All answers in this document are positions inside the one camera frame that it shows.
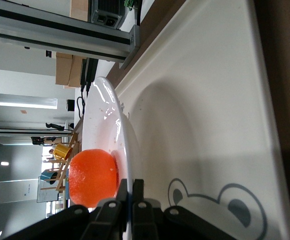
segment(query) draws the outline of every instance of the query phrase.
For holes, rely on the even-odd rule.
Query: bear ear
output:
[[[230,183],[220,191],[218,202],[222,206],[227,206],[245,228],[253,230],[254,234],[259,232],[261,237],[258,239],[263,239],[267,232],[267,216],[253,192],[243,185]]]
[[[173,179],[168,187],[168,201],[170,206],[177,205],[183,198],[187,198],[188,192],[184,183],[178,179]]]

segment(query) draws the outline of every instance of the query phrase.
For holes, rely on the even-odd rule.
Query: cardboard box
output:
[[[81,65],[83,59],[86,59],[83,56],[73,56],[71,62],[71,69],[69,75],[69,87],[80,87],[80,76],[81,76]]]
[[[70,69],[72,65],[72,55],[56,53],[56,81],[57,85],[68,85]]]
[[[88,20],[88,0],[71,0],[69,16],[82,21]]]
[[[82,21],[88,20],[88,0],[71,0],[69,16]],[[56,84],[80,87],[81,56],[56,53]]]

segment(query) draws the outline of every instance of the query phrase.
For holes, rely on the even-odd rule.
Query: person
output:
[[[53,146],[51,147],[51,149],[48,151],[49,154],[53,154],[55,148],[56,148],[56,145],[53,145]]]

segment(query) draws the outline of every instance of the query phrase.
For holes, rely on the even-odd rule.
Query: green connector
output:
[[[124,6],[129,8],[129,10],[132,10],[134,6],[134,0],[125,0]]]

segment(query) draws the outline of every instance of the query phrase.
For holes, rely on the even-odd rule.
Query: aluminum frame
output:
[[[89,58],[128,63],[139,26],[123,32],[0,0],[0,42]]]
[[[68,137],[71,131],[64,130],[22,130],[22,129],[0,129],[0,137],[29,136],[29,137]]]

